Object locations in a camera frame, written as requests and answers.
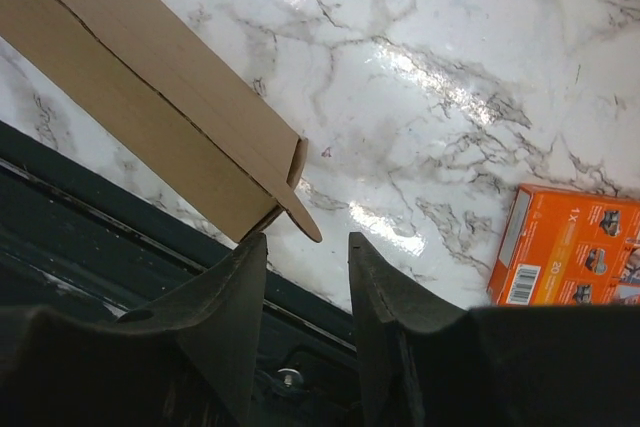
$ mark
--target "cardboard box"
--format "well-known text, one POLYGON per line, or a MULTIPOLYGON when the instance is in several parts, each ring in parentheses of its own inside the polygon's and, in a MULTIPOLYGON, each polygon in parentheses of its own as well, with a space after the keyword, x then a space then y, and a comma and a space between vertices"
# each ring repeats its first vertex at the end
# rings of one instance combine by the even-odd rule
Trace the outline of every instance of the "cardboard box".
POLYGON ((521 185, 488 292, 500 305, 637 302, 640 202, 521 185))
POLYGON ((160 0, 0 0, 0 36, 235 241, 294 194, 302 140, 160 0))

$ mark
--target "orange product box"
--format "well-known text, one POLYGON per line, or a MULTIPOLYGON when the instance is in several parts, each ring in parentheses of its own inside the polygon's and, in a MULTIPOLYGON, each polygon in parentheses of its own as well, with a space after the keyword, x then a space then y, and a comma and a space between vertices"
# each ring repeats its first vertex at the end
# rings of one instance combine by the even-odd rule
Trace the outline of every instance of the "orange product box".
POLYGON ((640 303, 640 202, 522 184, 487 291, 499 305, 640 303))

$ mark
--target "white label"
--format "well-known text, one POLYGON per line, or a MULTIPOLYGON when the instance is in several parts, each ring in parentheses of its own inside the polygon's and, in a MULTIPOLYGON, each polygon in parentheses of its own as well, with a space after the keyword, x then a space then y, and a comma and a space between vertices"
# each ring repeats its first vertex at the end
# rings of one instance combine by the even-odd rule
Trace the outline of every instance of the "white label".
POLYGON ((508 304, 529 305, 533 289, 540 275, 539 265, 520 264, 516 270, 516 276, 511 284, 511 290, 507 297, 508 304))
POLYGON ((509 225, 507 225, 507 233, 504 236, 504 242, 500 249, 498 259, 504 265, 509 267, 511 264, 511 258, 513 257, 513 251, 516 249, 518 239, 520 238, 520 232, 522 226, 527 218, 527 210, 529 209, 529 201, 531 196, 526 192, 518 192, 518 197, 513 204, 513 210, 511 211, 511 217, 509 219, 509 225))

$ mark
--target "cardboard flap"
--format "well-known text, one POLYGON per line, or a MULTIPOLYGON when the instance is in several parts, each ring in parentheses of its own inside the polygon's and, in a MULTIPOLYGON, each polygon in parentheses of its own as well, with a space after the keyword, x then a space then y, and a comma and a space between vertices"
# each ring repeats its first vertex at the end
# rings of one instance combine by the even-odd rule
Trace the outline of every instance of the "cardboard flap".
POLYGON ((241 95, 248 86, 160 0, 55 1, 189 121, 198 135, 215 144, 274 198, 309 238, 322 240, 317 225, 287 183, 298 136, 253 92, 250 99, 241 95), (198 75, 192 78, 181 69, 198 75), (221 82, 237 87, 238 96, 221 100, 221 82), (239 112, 244 106, 238 99, 251 103, 245 113, 239 112), (270 132, 271 140, 265 140, 263 131, 272 125, 276 134, 270 132), (279 157, 275 156, 270 142, 284 142, 287 148, 279 149, 279 157))
POLYGON ((309 151, 309 140, 301 138, 296 147, 296 151, 293 154, 291 160, 291 168, 289 169, 289 175, 287 175, 287 184, 292 189, 295 189, 302 177, 302 171, 304 164, 307 161, 307 152, 309 151))

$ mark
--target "marble countertop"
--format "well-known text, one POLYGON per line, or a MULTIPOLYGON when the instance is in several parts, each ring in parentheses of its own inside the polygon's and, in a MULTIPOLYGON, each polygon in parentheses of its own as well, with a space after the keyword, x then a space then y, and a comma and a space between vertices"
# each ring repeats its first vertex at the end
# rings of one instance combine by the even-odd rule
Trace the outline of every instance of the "marble countertop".
MULTIPOLYGON (((163 0, 310 151, 271 267, 350 310, 347 234, 469 307, 520 182, 640 197, 640 0, 163 0)), ((0 119, 228 243, 0 39, 0 119)))

